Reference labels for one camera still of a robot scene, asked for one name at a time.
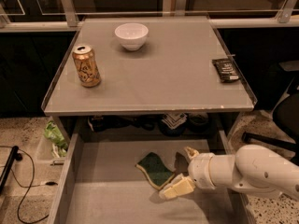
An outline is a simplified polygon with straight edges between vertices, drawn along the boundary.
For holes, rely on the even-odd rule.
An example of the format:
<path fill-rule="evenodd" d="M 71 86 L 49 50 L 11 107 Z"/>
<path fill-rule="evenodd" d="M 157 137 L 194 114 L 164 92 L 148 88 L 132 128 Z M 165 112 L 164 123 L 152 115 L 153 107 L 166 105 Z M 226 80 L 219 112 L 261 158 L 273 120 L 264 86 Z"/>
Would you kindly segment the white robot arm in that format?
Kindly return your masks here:
<path fill-rule="evenodd" d="M 299 166 L 259 145 L 246 145 L 234 154 L 200 153 L 186 147 L 190 159 L 187 175 L 176 176 L 159 192 L 171 200 L 219 187 L 257 197 L 276 199 L 285 194 L 299 199 Z"/>

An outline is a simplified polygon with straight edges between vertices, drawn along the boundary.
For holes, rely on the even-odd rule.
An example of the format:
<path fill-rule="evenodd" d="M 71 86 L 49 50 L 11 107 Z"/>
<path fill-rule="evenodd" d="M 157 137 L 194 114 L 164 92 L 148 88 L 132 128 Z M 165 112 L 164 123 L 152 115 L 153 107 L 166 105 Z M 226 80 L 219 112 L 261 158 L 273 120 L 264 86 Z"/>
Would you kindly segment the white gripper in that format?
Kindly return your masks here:
<path fill-rule="evenodd" d="M 184 148 L 189 162 L 189 176 L 178 175 L 169 184 L 167 184 L 160 192 L 159 197 L 163 200 L 175 199 L 192 193 L 195 186 L 199 189 L 214 189 L 215 185 L 212 182 L 209 173 L 209 164 L 214 157 L 212 153 L 200 153 L 192 148 Z"/>

